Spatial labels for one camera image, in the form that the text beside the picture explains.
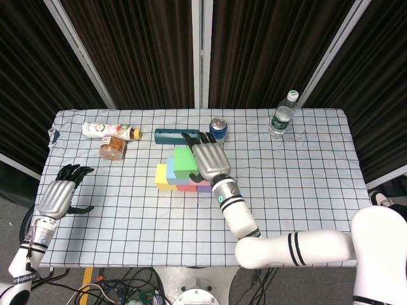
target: metal base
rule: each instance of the metal base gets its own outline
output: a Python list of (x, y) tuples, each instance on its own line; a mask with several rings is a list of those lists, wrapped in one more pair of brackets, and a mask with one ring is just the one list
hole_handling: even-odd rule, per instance
[[(174, 305), (184, 304), (184, 302), (187, 302), (187, 304), (229, 305), (231, 282), (239, 267), (207, 267), (198, 269), (155, 267), (154, 269), (156, 269), (163, 282), (165, 295)], [(202, 297), (200, 299), (203, 300), (202, 303), (191, 303), (190, 297), (193, 294)]]

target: blue can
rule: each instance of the blue can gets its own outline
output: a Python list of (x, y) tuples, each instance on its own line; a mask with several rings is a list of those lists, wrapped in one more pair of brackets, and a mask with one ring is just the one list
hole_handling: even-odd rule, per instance
[(209, 131), (213, 134), (216, 141), (222, 144), (226, 140), (228, 124), (224, 118), (213, 118), (209, 124)]

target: grid tablecloth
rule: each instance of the grid tablecloth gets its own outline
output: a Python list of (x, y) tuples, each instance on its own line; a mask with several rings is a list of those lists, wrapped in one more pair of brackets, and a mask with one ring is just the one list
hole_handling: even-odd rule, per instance
[[(349, 231), (350, 219), (370, 205), (347, 119), (338, 109), (298, 109), (282, 139), (268, 133), (275, 109), (60, 111), (50, 130), (50, 153), (37, 203), (61, 166), (80, 164), (85, 177), (42, 266), (236, 266), (237, 239), (211, 194), (162, 191), (155, 170), (173, 145), (154, 142), (156, 128), (207, 131), (214, 116), (228, 122), (224, 149), (264, 237), (292, 231)], [(125, 158), (99, 158), (100, 139), (81, 134), (86, 121), (141, 127)], [(354, 266), (355, 261), (323, 266)]]

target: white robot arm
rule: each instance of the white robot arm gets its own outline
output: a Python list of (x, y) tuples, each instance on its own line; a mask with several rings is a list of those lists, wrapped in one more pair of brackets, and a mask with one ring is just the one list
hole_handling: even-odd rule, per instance
[(230, 164), (214, 137), (200, 133), (200, 141), (183, 134), (200, 174), (199, 182), (212, 182), (212, 192), (230, 231), (239, 239), (235, 255), (245, 268), (273, 263), (301, 266), (356, 259), (358, 263), (354, 304), (407, 304), (407, 222), (385, 207), (368, 207), (355, 214), (351, 233), (318, 230), (261, 238), (234, 179)]
[(85, 214), (93, 209), (70, 206), (75, 189), (83, 177), (92, 171), (92, 168), (85, 166), (67, 165), (48, 186), (38, 205), (41, 217), (33, 222), (8, 268), (14, 277), (14, 283), (13, 285), (0, 283), (1, 305), (27, 304), (31, 283), (39, 276), (37, 269), (57, 229), (57, 220), (63, 218), (65, 214)]

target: gray floor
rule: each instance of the gray floor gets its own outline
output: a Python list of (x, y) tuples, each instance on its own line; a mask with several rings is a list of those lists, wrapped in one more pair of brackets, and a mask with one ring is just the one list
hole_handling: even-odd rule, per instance
[[(395, 202), (407, 205), (407, 198), (396, 198)], [(26, 211), (0, 198), (1, 282), (11, 283), (7, 268), (18, 249), (18, 232)], [(122, 268), (106, 270), (108, 278), (119, 278), (124, 272)], [(252, 276), (251, 270), (239, 270), (230, 289), (231, 305), (249, 288)], [(82, 277), (82, 269), (71, 269), (69, 276), (59, 283), (77, 288)], [(351, 304), (354, 279), (355, 268), (280, 268), (267, 290), (266, 304)], [(248, 304), (253, 293), (248, 293), (239, 304)], [(69, 290), (47, 285), (32, 292), (29, 304), (65, 304), (71, 295)]]

